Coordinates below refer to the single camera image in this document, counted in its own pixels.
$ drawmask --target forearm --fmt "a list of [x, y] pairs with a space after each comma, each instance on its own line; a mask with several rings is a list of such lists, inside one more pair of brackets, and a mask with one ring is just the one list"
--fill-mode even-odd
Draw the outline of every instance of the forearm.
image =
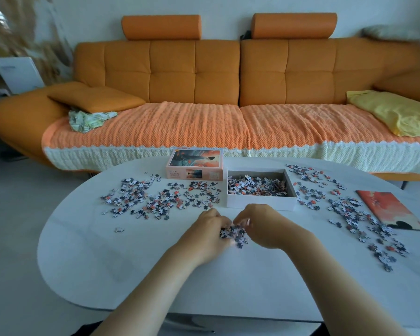
[[288, 254], [332, 336], [409, 335], [329, 254], [311, 232], [295, 227]]
[[180, 288], [195, 266], [170, 248], [93, 336], [157, 335]]

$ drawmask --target floor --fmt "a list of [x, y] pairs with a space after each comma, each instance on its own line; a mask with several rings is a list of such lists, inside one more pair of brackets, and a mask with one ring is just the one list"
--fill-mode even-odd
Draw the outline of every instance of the floor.
[[[81, 325], [107, 316], [105, 311], [81, 308], [56, 296], [45, 285], [36, 263], [45, 221], [85, 180], [84, 173], [58, 171], [29, 159], [13, 163], [0, 160], [0, 336], [68, 336]], [[409, 183], [406, 191], [420, 197], [420, 182]], [[225, 336], [303, 336], [316, 328], [310, 323], [252, 320], [222, 319], [217, 324], [217, 334]], [[420, 330], [412, 329], [411, 333], [420, 336]], [[169, 329], [159, 334], [203, 335]]]

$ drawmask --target white marble table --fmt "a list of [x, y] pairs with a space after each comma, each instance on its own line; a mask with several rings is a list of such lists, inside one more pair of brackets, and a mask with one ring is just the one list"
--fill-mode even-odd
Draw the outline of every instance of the white marble table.
[[[48, 219], [38, 245], [41, 274], [55, 293], [84, 307], [116, 308], [194, 222], [202, 209], [173, 208], [168, 221], [136, 219], [129, 213], [117, 218], [100, 214], [109, 208], [100, 196], [118, 188], [123, 178], [148, 179], [144, 172], [164, 177], [167, 159], [152, 157], [117, 165], [86, 181], [59, 204]], [[224, 158], [224, 163], [225, 167], [284, 168], [287, 163], [313, 167], [346, 186], [347, 191], [342, 191], [344, 197], [357, 197], [355, 190], [392, 192], [420, 219], [417, 198], [374, 175], [345, 165], [307, 158]], [[291, 180], [297, 181], [297, 175], [291, 174]], [[156, 194], [170, 181], [164, 178], [154, 182], [148, 193]], [[187, 180], [179, 182], [189, 184]], [[304, 184], [319, 189], [310, 182]], [[219, 182], [218, 187], [224, 189], [224, 182]], [[332, 186], [327, 186], [324, 191], [330, 189]], [[224, 191], [220, 197], [221, 203], [215, 207], [221, 214], [235, 218], [240, 209], [224, 207]], [[420, 231], [397, 231], [411, 255], [406, 259], [396, 255], [394, 271], [388, 273], [356, 235], [327, 221], [329, 218], [342, 221], [326, 209], [328, 205], [322, 200], [320, 211], [297, 205], [294, 211], [281, 213], [315, 233], [402, 325], [420, 328]], [[125, 231], [114, 233], [116, 227], [124, 227]], [[308, 288], [286, 254], [261, 248], [253, 242], [243, 249], [231, 248], [217, 260], [197, 268], [180, 290], [170, 312], [322, 321]]]

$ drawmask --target headrest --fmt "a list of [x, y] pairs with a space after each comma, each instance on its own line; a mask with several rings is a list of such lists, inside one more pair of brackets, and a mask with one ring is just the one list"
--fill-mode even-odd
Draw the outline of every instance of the headrest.
[[134, 15], [121, 19], [128, 40], [199, 40], [200, 15]]
[[252, 39], [328, 39], [337, 21], [336, 13], [255, 13]]

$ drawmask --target left hand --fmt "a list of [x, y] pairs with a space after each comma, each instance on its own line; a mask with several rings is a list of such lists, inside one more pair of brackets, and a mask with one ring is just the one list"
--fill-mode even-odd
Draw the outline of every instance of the left hand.
[[227, 228], [231, 224], [232, 221], [221, 216], [215, 208], [203, 211], [173, 248], [185, 254], [195, 266], [207, 263], [229, 246], [235, 245], [231, 238], [219, 238], [221, 228]]

